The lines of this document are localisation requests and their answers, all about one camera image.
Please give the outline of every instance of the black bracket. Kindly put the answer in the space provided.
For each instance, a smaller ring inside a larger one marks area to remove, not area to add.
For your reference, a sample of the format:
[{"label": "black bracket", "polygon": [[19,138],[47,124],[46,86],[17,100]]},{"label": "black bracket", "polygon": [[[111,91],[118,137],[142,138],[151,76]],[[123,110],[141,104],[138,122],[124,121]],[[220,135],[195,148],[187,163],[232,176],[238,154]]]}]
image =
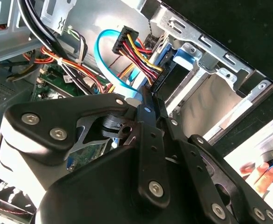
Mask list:
[{"label": "black bracket", "polygon": [[[5,112],[1,133],[7,143],[33,159],[47,165],[57,165],[67,159],[71,150],[81,149],[87,144],[84,139],[96,120],[104,116],[124,116],[131,108],[116,94],[18,104]],[[22,116],[26,114],[37,116],[39,122],[34,125],[23,122]],[[81,126],[83,132],[77,136],[77,127]],[[66,139],[51,137],[53,128],[62,129],[67,135]],[[109,130],[103,132],[106,136],[109,133]]]},{"label": "black bracket", "polygon": [[214,170],[213,184],[221,193],[227,193],[229,201],[227,206],[239,223],[273,224],[267,216],[267,211],[273,210],[263,199],[237,174],[237,172],[224,160],[222,156],[199,135],[193,135],[188,142],[199,148],[200,155],[207,160],[208,166]]}]

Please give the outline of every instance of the black panel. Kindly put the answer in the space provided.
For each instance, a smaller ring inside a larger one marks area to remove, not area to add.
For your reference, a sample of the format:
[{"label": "black panel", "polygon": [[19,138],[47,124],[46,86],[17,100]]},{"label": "black panel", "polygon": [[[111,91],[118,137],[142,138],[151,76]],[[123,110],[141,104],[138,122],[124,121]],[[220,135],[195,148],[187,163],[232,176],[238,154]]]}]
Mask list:
[{"label": "black panel", "polygon": [[273,0],[163,0],[273,80]]}]

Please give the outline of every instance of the white wire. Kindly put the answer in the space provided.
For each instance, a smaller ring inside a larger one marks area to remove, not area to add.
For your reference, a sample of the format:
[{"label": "white wire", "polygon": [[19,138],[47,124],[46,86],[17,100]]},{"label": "white wire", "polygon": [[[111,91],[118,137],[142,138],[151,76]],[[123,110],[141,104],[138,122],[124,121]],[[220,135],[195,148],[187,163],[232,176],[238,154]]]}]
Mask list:
[{"label": "white wire", "polygon": [[79,62],[78,62],[78,64],[79,64],[79,65],[82,65],[83,56],[84,56],[84,48],[85,48],[85,46],[84,46],[84,43],[83,43],[82,38],[80,38],[80,39],[81,39],[81,40],[80,40],[80,55],[79,55]]}]

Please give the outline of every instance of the mounting hole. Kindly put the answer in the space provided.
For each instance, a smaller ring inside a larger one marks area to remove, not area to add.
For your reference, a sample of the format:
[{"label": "mounting hole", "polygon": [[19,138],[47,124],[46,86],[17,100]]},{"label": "mounting hole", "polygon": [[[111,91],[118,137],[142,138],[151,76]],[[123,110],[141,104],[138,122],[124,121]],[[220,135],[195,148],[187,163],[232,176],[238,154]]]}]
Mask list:
[{"label": "mounting hole", "polygon": [[151,112],[151,110],[148,108],[148,107],[145,107],[145,111],[147,111],[147,112]]},{"label": "mounting hole", "polygon": [[122,129],[122,133],[123,133],[123,134],[128,134],[128,133],[130,133],[131,131],[132,131],[132,128],[129,127],[129,126],[127,126],[127,127],[125,127],[125,128]]},{"label": "mounting hole", "polygon": [[200,172],[203,171],[203,169],[202,169],[200,166],[197,166],[197,168],[198,168],[198,170],[199,170]]},{"label": "mounting hole", "polygon": [[151,146],[151,150],[157,152],[157,148],[155,146]]},{"label": "mounting hole", "polygon": [[123,104],[124,104],[123,101],[122,101],[122,100],[119,100],[119,99],[116,99],[116,102],[117,102],[118,104],[120,104],[120,105],[123,105]]}]

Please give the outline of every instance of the black connector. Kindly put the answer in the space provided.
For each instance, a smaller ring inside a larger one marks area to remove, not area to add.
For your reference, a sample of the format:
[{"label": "black connector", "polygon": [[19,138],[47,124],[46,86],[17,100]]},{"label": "black connector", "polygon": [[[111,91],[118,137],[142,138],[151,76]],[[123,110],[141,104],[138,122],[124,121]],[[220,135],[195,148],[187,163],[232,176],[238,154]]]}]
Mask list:
[{"label": "black connector", "polygon": [[114,45],[114,47],[113,47],[113,49],[112,49],[112,51],[115,54],[121,55],[119,51],[124,46],[123,42],[128,39],[127,34],[130,34],[133,42],[135,42],[137,40],[138,35],[139,35],[139,33],[137,31],[135,31],[132,28],[129,28],[127,26],[124,26],[121,33],[120,33],[120,35],[119,35],[119,37],[118,37],[118,39],[117,39],[117,41],[116,41],[116,43],[115,43],[115,45]]}]

